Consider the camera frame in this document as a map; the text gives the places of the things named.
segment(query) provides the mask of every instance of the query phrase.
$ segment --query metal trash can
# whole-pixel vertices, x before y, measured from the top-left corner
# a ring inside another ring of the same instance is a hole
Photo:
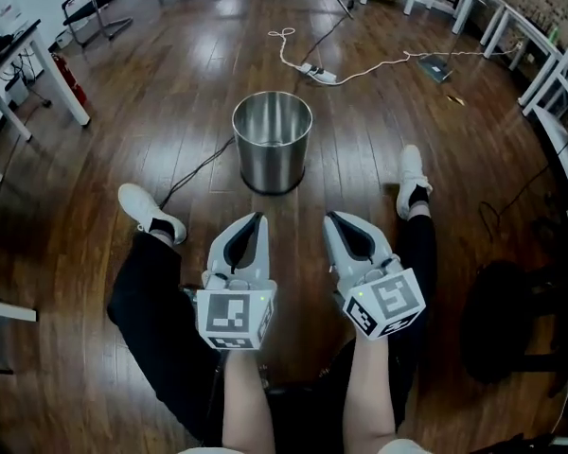
[[[232,123],[249,188],[281,195],[300,184],[312,120],[305,101],[279,91],[248,96],[238,105]]]

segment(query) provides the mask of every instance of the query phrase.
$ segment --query black sock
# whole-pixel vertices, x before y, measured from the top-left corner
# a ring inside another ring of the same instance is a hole
[[[160,220],[159,218],[153,218],[151,220],[150,229],[148,232],[151,231],[161,231],[170,236],[172,241],[174,242],[174,227],[172,224],[166,220]]]
[[[410,194],[410,199],[408,199],[408,206],[412,207],[417,201],[429,203],[429,194],[424,186],[415,186],[415,191]]]

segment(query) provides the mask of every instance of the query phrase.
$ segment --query black tabletop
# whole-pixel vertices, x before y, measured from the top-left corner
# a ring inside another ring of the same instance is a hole
[[[23,33],[19,34],[16,37],[16,39],[14,41],[12,41],[12,44],[10,44],[9,48],[5,52],[3,52],[2,55],[0,56],[0,68],[3,66],[3,64],[5,62],[10,62],[14,59],[15,50],[16,50],[17,46],[24,39],[29,37],[29,34],[31,34],[31,32],[33,32],[39,24],[40,24],[40,19],[38,19],[36,22],[34,22],[30,26],[28,26]]]

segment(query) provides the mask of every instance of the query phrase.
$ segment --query white marker cube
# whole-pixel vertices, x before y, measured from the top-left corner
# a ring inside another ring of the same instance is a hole
[[[199,290],[198,331],[218,350],[258,350],[274,314],[270,290]]]
[[[345,299],[343,311],[370,340],[400,331],[425,309],[412,269],[351,288]]]

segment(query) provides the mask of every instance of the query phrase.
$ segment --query office chair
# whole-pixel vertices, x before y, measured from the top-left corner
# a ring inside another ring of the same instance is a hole
[[[65,2],[63,2],[62,4],[63,13],[65,14],[65,20],[63,21],[63,25],[69,26],[69,29],[72,32],[72,36],[74,37],[74,40],[82,48],[86,47],[86,45],[92,42],[99,33],[103,34],[103,36],[107,40],[111,41],[117,34],[119,34],[122,30],[124,30],[133,22],[132,18],[126,18],[121,20],[115,20],[113,22],[103,23],[99,10],[104,6],[106,6],[107,4],[109,4],[110,2],[113,2],[114,0],[91,0],[81,9],[75,11],[72,15],[68,15],[67,10],[65,8],[67,7],[67,4],[69,4],[71,1],[72,0],[65,0]],[[90,17],[94,13],[97,15],[98,30],[88,39],[81,42],[80,39],[78,38],[78,35],[76,35],[76,31],[72,27],[72,24],[87,17]],[[108,29],[110,28],[114,28],[115,30],[112,33],[110,33],[108,32]]]

